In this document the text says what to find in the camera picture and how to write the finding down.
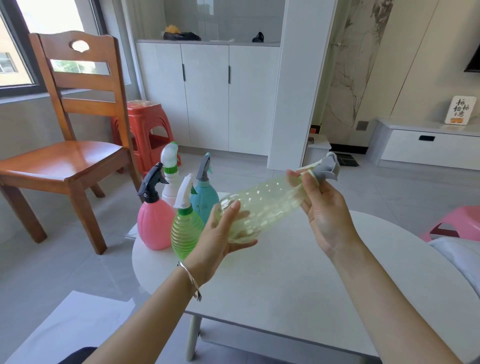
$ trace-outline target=chair backrest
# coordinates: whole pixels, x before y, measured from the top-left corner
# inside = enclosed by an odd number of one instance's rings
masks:
[[[74,50],[72,44],[86,42],[88,50]],[[118,40],[112,36],[93,36],[70,31],[58,34],[30,34],[30,41],[65,140],[76,140],[68,113],[117,117],[122,145],[132,151],[125,86]],[[106,62],[110,74],[57,72],[50,60]],[[115,102],[63,97],[59,88],[86,88],[112,91]]]

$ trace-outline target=building window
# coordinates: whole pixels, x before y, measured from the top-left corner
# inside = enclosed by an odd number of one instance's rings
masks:
[[[46,92],[29,33],[106,34],[99,0],[1,0],[0,97]],[[94,62],[52,60],[59,72],[103,73]]]

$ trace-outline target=white drawer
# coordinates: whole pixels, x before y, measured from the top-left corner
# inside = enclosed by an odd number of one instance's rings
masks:
[[[480,137],[393,130],[382,159],[480,170]]]

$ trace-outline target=hand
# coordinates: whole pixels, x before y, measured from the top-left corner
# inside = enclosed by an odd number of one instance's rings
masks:
[[[298,177],[301,171],[287,171],[287,175]],[[351,243],[361,242],[347,204],[342,194],[327,181],[320,185],[310,173],[304,173],[302,184],[308,198],[301,207],[308,216],[308,221],[320,248],[332,258],[339,248]]]
[[[199,286],[207,283],[213,277],[216,269],[228,253],[257,244],[257,240],[245,244],[228,242],[230,226],[235,220],[245,217],[245,212],[239,214],[240,201],[235,201],[225,210],[218,226],[215,224],[215,210],[217,208],[218,205],[212,208],[197,245],[184,262]]]

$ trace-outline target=sign with chinese characters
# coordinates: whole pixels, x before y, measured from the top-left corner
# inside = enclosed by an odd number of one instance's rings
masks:
[[[445,124],[466,125],[476,101],[474,96],[455,96],[448,108]]]

